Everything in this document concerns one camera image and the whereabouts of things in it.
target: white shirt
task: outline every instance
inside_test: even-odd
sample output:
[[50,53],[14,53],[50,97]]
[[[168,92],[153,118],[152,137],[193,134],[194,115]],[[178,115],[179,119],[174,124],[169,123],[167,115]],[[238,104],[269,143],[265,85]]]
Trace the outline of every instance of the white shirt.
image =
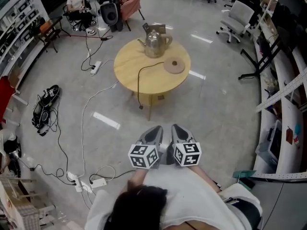
[[[144,185],[168,190],[167,203],[160,221],[161,229],[189,220],[205,222],[220,230],[245,229],[223,202],[223,191],[217,194],[200,176],[188,168],[160,165],[158,170],[149,170]],[[259,204],[259,200],[242,185],[236,184],[235,187],[235,191],[243,190],[241,194]],[[229,194],[233,194],[231,190],[228,190],[226,197],[229,197]],[[99,191],[89,212],[85,230],[103,230],[115,200],[106,191]]]
[[67,5],[71,5],[73,9],[82,7],[82,0],[67,0]]
[[0,130],[0,152],[3,156],[6,156],[6,152],[4,151],[4,143],[8,140],[15,140],[16,135],[10,131],[9,129],[2,129]]

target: seated woman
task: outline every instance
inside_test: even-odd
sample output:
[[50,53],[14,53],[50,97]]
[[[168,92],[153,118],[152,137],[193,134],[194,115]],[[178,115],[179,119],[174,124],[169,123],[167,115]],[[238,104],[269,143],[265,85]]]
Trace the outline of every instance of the seated woman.
[[85,10],[84,0],[67,0],[67,7],[71,21],[81,20],[87,35],[96,34],[94,30],[89,28],[96,25],[96,21],[92,20],[92,14],[90,12],[83,12]]

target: kettle handle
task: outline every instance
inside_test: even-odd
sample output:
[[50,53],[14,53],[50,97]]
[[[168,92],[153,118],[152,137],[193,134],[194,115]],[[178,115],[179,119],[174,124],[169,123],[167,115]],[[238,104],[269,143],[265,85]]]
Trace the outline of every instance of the kettle handle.
[[167,42],[166,45],[165,45],[165,48],[168,48],[169,45],[170,45],[170,44],[172,43],[172,41],[173,41],[173,37],[172,37],[171,35],[169,35],[169,34],[161,34],[161,37],[162,37],[162,38],[165,38],[165,39],[168,38],[168,42]]

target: white box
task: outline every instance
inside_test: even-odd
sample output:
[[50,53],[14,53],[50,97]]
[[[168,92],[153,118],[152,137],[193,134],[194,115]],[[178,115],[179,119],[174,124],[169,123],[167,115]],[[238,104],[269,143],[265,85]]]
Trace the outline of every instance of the white box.
[[128,157],[134,168],[149,169],[159,159],[155,145],[133,144],[129,150]]
[[198,165],[201,158],[200,143],[177,143],[174,149],[174,158],[182,167]]

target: round wooden table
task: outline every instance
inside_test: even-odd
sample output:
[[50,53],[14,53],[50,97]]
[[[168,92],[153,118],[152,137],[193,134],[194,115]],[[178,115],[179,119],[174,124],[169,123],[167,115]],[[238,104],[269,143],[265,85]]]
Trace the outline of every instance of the round wooden table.
[[164,55],[159,58],[149,58],[137,39],[127,43],[116,55],[114,72],[118,81],[132,95],[137,97],[138,73],[146,66],[164,62],[169,57],[179,57],[185,63],[185,69],[180,74],[171,74],[164,69],[163,63],[145,68],[140,72],[139,99],[141,104],[149,106],[148,120],[150,120],[152,105],[164,100],[169,91],[179,86],[188,76],[191,69],[191,59],[184,47],[173,41]]

